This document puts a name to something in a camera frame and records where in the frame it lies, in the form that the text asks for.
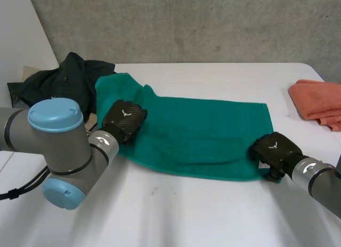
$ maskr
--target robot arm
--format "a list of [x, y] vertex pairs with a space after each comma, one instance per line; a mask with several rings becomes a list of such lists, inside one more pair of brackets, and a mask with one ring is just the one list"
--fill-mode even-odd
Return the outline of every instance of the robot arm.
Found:
[[51, 172], [43, 185], [44, 196], [71, 210], [90, 192], [120, 144], [132, 144], [146, 117], [146, 110], [119, 100], [104, 117], [102, 128], [88, 138], [73, 100], [44, 100], [30, 110], [0, 108], [0, 151], [42, 154]]
[[341, 162], [337, 167], [302, 155], [287, 137], [275, 132], [258, 139], [250, 148], [253, 160], [270, 165], [267, 179], [278, 182], [285, 174], [309, 195], [341, 218]]

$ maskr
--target white wall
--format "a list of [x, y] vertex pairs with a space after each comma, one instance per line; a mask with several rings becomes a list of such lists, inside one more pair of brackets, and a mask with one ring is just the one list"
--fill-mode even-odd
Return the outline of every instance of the white wall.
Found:
[[58, 67], [31, 0], [0, 0], [0, 106], [11, 106], [7, 83], [21, 81], [25, 65]]

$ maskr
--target orange towel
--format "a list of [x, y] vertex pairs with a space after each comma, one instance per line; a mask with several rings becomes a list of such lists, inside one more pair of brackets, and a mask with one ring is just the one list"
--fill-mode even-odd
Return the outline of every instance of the orange towel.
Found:
[[289, 88], [289, 94], [304, 119], [341, 131], [341, 85], [303, 79]]

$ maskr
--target dark green cloth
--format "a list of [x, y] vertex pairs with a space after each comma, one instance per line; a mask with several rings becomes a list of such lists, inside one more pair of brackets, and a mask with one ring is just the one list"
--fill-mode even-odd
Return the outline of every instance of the dark green cloth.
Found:
[[39, 71], [24, 83], [8, 83], [12, 106], [18, 108], [20, 101], [31, 107], [51, 97], [70, 98], [79, 104], [86, 121], [90, 113], [96, 113], [97, 80], [113, 74], [114, 69], [112, 63], [84, 61], [78, 54], [69, 53], [58, 69]]
[[99, 125], [113, 102], [132, 101], [148, 110], [133, 146], [119, 153], [169, 174], [223, 180], [261, 178], [248, 147], [273, 132], [266, 104], [157, 96], [129, 74], [96, 83]]

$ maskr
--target cable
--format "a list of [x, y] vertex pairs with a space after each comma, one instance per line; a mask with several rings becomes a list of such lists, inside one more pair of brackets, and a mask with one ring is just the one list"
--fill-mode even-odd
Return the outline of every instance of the cable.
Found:
[[22, 194], [25, 194], [27, 192], [30, 192], [31, 190], [34, 190], [37, 186], [39, 186], [46, 179], [46, 177], [49, 174], [50, 174], [50, 171], [48, 167], [46, 166], [32, 180], [30, 180], [28, 183], [23, 185], [21, 188], [19, 189], [14, 188], [5, 194], [0, 194], [0, 200], [15, 199], [15, 198], [18, 198]]
[[27, 189], [23, 190], [22, 193], [25, 194], [27, 192], [30, 192], [31, 190], [34, 190], [37, 186], [39, 186], [43, 181], [46, 179], [46, 177], [50, 174], [50, 171], [46, 171], [37, 182], [35, 182], [33, 185], [29, 186]]
[[25, 185], [23, 185], [21, 188], [19, 188], [20, 190], [21, 189], [24, 189], [24, 188], [27, 188], [29, 185], [31, 185], [33, 182], [35, 182], [40, 175], [42, 175], [46, 170], [48, 170], [48, 167], [45, 166], [43, 170], [41, 170], [37, 175], [36, 177], [34, 177], [32, 180], [30, 180], [28, 183], [26, 183]]

